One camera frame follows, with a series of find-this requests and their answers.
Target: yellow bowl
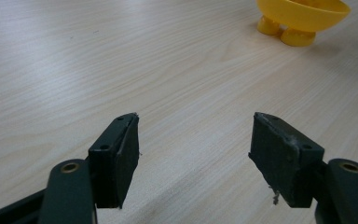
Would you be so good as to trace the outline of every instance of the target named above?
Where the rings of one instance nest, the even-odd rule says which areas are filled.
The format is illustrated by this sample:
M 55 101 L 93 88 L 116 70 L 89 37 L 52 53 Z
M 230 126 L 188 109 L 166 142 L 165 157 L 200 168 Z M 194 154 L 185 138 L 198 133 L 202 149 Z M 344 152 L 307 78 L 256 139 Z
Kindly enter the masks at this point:
M 311 44 L 315 32 L 337 24 L 351 12 L 339 0 L 257 0 L 257 5 L 263 13 L 257 29 L 267 35 L 276 35 L 279 25 L 286 25 L 288 29 L 281 40 L 293 46 Z

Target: yellow object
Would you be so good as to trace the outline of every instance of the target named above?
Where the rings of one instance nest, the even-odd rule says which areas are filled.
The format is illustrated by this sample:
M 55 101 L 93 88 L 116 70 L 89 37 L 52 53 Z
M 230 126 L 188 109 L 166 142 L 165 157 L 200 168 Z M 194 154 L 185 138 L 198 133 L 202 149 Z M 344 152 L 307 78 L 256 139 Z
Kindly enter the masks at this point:
M 339 0 L 257 0 L 263 17 L 257 30 L 266 35 L 277 35 L 280 24 L 288 28 L 281 41 L 290 46 L 307 46 L 317 31 L 334 26 L 351 9 Z

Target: bolt hole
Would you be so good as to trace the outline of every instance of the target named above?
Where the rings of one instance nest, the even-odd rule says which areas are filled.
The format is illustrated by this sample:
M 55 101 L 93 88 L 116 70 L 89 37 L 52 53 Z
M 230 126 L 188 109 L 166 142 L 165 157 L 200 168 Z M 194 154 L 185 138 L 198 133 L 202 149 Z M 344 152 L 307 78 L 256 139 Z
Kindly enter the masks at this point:
M 311 149 L 312 146 L 305 144 L 305 145 L 303 145 L 303 148 L 305 148 L 305 149 Z
M 76 171 L 79 168 L 79 164 L 75 163 L 75 162 L 71 162 L 68 164 L 65 164 L 62 168 L 61 168 L 61 172 L 62 173 L 72 173 L 74 171 Z
M 340 166 L 346 171 L 358 174 L 358 166 L 353 163 L 342 162 Z
M 100 149 L 102 149 L 102 150 L 106 150 L 106 149 L 108 149 L 108 148 L 109 148 L 108 145 L 101 145 L 101 146 L 100 146 Z

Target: wooden table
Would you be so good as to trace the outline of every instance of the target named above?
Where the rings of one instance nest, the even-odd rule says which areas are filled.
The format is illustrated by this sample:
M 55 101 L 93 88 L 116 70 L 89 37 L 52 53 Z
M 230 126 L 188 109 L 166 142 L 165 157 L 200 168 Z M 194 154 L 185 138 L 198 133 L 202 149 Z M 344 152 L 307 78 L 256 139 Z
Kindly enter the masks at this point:
M 0 208 L 85 158 L 138 112 L 142 156 L 100 223 L 314 223 L 273 192 L 250 149 L 253 114 L 285 119 L 358 161 L 358 1 L 293 48 L 256 30 L 255 1 L 0 0 Z

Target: table surface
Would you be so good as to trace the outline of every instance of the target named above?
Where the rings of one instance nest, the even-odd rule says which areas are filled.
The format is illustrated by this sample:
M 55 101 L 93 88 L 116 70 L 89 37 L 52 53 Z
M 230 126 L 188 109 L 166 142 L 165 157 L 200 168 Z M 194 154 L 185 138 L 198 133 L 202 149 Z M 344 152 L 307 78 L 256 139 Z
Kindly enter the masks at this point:
M 100 223 L 314 223 L 250 150 L 273 114 L 358 161 L 358 1 L 305 48 L 256 30 L 255 1 L 0 0 L 0 208 L 44 188 L 112 119 L 140 116 L 122 210 Z

